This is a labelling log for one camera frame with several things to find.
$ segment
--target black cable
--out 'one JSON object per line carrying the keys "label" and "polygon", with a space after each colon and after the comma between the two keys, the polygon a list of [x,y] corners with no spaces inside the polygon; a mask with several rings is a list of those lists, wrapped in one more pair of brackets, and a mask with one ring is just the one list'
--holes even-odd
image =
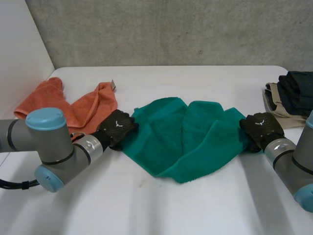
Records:
{"label": "black cable", "polygon": [[0,180],[0,188],[3,189],[29,189],[31,187],[35,187],[39,185],[37,180],[33,180],[33,181],[24,181],[22,183],[13,183],[13,182],[9,182],[9,181],[5,181],[5,180]]}

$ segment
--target teal towel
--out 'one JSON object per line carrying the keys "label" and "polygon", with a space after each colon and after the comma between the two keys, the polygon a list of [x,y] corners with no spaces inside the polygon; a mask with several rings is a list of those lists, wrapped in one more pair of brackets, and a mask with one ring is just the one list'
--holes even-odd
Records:
{"label": "teal towel", "polygon": [[180,98],[155,100],[135,109],[139,132],[123,142],[123,152],[154,177],[185,183],[227,164],[248,145],[237,109]]}

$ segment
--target white table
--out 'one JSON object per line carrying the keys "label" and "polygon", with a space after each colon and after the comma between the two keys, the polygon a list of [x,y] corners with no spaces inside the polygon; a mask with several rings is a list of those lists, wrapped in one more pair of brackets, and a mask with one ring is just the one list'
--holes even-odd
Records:
{"label": "white table", "polygon": [[[286,74],[276,66],[62,68],[72,103],[99,82],[114,79],[118,108],[133,109],[165,96],[217,101],[245,116],[264,112],[267,82]],[[301,129],[286,131],[297,142]],[[11,153],[0,178],[34,178],[36,152]],[[221,170],[179,185],[153,178],[123,153],[106,150],[58,193],[42,187],[0,190],[2,235],[297,235],[312,234],[302,210],[262,154],[239,155]]]}

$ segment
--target gray robot arm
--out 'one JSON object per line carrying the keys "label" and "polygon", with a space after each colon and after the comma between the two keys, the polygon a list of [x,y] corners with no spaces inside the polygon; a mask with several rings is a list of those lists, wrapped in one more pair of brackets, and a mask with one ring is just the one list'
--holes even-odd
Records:
{"label": "gray robot arm", "polygon": [[[124,123],[123,128],[117,129],[116,121]],[[42,164],[35,171],[36,180],[57,192],[136,128],[129,115],[116,110],[96,132],[72,143],[62,111],[45,108],[30,113],[26,120],[0,120],[0,152],[37,151]]]}
{"label": "gray robot arm", "polygon": [[297,146],[284,137],[281,126],[270,113],[258,113],[240,122],[253,142],[251,149],[256,149],[255,146],[263,149],[296,202],[304,210],[313,212],[313,112]]}

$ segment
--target folded black garment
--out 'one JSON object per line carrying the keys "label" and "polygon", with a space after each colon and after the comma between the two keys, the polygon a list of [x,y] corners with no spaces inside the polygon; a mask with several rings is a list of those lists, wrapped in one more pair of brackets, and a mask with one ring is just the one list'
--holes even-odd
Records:
{"label": "folded black garment", "polygon": [[279,81],[294,108],[313,109],[313,72],[290,71]]}
{"label": "folded black garment", "polygon": [[277,89],[279,93],[279,97],[282,101],[282,105],[286,109],[286,111],[291,115],[303,115],[308,117],[312,111],[312,109],[298,109],[293,106],[292,101],[290,100],[290,96],[287,95],[287,92],[282,87],[281,82],[277,83]]}

